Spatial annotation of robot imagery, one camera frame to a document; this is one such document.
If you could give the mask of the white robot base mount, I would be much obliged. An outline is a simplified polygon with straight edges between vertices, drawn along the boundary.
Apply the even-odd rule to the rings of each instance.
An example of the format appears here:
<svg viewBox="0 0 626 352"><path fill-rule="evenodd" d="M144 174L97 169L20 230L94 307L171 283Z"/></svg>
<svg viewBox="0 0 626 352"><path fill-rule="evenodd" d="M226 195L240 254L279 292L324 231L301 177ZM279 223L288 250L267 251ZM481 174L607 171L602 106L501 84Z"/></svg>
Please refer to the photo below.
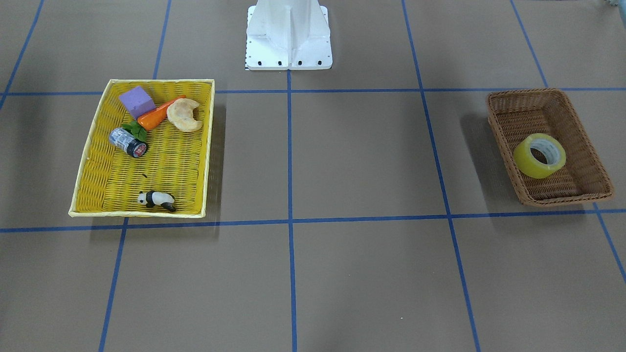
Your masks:
<svg viewBox="0 0 626 352"><path fill-rule="evenodd" d="M246 69L331 69L328 15L317 0L258 0L246 12Z"/></svg>

